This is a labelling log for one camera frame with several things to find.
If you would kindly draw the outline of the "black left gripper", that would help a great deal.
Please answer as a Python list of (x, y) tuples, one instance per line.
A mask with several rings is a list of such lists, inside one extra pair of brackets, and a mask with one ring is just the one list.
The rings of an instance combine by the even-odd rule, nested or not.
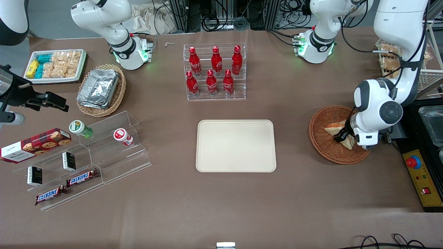
[(345, 127), (341, 130), (341, 133), (335, 134), (333, 136), (334, 140), (337, 143), (341, 143), (346, 140), (348, 136), (353, 136), (357, 140), (359, 139), (359, 134), (354, 132), (354, 128), (356, 128), (356, 116), (352, 116), (345, 121)]

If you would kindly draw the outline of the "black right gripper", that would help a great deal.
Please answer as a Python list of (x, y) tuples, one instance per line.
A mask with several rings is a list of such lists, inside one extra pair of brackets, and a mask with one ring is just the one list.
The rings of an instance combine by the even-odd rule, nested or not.
[(6, 105), (22, 106), (35, 111), (40, 111), (42, 107), (63, 112), (69, 110), (65, 98), (49, 91), (41, 94), (36, 92), (28, 82), (21, 83), (20, 81), (6, 81)]

